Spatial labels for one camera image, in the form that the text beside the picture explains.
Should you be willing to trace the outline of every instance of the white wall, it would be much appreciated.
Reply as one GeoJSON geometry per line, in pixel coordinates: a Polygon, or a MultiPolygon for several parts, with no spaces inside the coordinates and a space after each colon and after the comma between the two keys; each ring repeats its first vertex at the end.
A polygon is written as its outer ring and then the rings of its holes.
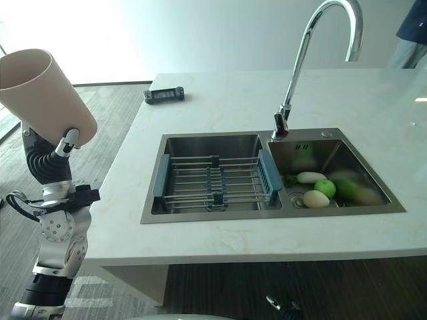
{"type": "MultiPolygon", "coordinates": [[[[0,1],[6,4],[0,17],[5,49],[47,49],[73,83],[149,80],[162,72],[291,69],[306,23],[322,2],[0,1]]],[[[341,62],[348,18],[341,8],[330,9],[304,67],[385,67],[412,2],[360,0],[365,33],[357,63],[341,62]]]]}

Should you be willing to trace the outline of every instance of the faucet handle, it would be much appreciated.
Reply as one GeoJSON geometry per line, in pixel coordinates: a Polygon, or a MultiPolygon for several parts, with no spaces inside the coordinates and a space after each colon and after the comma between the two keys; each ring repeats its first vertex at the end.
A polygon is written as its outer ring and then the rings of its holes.
{"type": "Polygon", "coordinates": [[[286,121],[284,115],[280,112],[274,113],[274,121],[276,126],[273,130],[272,138],[275,140],[280,140],[283,137],[288,135],[288,122],[286,121]]]}

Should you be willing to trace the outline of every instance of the white radish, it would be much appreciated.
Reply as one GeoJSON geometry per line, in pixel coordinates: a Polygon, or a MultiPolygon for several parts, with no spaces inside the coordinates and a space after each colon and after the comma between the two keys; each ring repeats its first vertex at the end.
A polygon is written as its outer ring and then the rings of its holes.
{"type": "Polygon", "coordinates": [[[319,180],[327,179],[327,177],[317,172],[301,172],[296,176],[299,183],[316,183],[319,180]]]}

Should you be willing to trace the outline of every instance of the marble countertop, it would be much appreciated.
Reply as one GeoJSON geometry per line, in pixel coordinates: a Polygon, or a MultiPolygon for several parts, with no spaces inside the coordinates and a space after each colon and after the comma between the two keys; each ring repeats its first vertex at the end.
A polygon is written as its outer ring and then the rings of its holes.
{"type": "Polygon", "coordinates": [[[158,75],[187,99],[142,104],[92,205],[86,259],[106,265],[427,254],[427,71],[302,71],[290,129],[338,127],[406,213],[140,224],[164,133],[270,130],[290,71],[158,75]]]}

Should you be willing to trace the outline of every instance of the chrome faucet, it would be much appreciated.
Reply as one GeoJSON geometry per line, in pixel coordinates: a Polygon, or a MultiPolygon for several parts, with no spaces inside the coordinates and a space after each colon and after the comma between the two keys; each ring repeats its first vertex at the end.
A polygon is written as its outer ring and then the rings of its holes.
{"type": "Polygon", "coordinates": [[[276,122],[276,125],[273,130],[272,138],[275,140],[280,140],[288,134],[288,117],[292,107],[291,98],[294,94],[298,77],[300,76],[302,63],[306,57],[308,44],[312,38],[314,27],[324,12],[334,5],[343,7],[348,14],[348,19],[350,20],[350,43],[348,45],[346,61],[356,61],[358,59],[359,50],[362,45],[363,33],[362,9],[360,8],[359,2],[357,2],[357,0],[326,0],[316,9],[316,11],[314,11],[312,17],[308,21],[306,30],[304,31],[300,49],[298,50],[296,57],[294,71],[292,72],[288,90],[286,91],[285,100],[280,105],[279,111],[274,114],[274,121],[276,122]]]}

